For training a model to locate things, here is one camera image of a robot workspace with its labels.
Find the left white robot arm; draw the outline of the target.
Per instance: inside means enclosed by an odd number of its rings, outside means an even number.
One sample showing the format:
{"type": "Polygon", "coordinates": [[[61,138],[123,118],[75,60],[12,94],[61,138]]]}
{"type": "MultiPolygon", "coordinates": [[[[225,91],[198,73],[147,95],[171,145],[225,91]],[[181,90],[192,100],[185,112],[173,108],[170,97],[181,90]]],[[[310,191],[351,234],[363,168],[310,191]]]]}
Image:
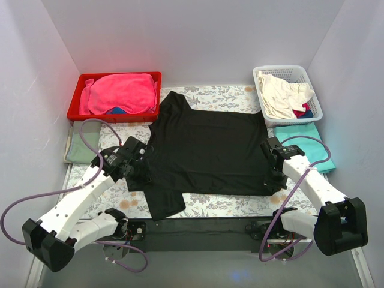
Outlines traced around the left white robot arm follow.
{"type": "Polygon", "coordinates": [[[81,216],[105,191],[120,179],[135,175],[146,146],[134,137],[118,147],[102,150],[78,182],[79,188],[68,193],[37,221],[28,219],[22,226],[27,250],[52,272],[68,265],[75,252],[104,238],[118,241],[142,241],[146,224],[130,224],[127,216],[109,208],[95,218],[79,222],[81,216]]]}

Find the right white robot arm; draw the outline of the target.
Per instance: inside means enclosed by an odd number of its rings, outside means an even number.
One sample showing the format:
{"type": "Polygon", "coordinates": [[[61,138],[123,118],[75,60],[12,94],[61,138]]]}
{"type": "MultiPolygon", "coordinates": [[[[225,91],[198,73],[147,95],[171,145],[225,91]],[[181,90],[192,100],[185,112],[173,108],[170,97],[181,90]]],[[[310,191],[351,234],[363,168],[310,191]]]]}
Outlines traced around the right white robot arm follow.
{"type": "Polygon", "coordinates": [[[291,192],[300,189],[317,211],[317,215],[308,215],[297,209],[286,209],[282,204],[262,238],[260,252],[274,226],[301,239],[310,239],[326,256],[367,245],[367,213],[360,198],[349,198],[334,188],[316,170],[318,163],[310,163],[298,146],[284,146],[276,137],[271,137],[260,147],[270,165],[266,186],[284,187],[287,179],[291,179],[295,183],[291,192]]]}

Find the black t shirt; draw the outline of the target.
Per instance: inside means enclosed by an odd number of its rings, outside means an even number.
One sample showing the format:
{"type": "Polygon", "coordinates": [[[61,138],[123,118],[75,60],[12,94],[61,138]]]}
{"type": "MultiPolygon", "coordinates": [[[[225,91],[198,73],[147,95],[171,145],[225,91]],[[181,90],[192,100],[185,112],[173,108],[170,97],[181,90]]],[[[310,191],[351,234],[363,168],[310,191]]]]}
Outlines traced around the black t shirt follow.
{"type": "Polygon", "coordinates": [[[150,127],[144,158],[151,182],[128,185],[144,193],[153,220],[183,211],[185,193],[272,196],[260,145],[268,133],[261,113],[194,110],[170,92],[150,127]]]}

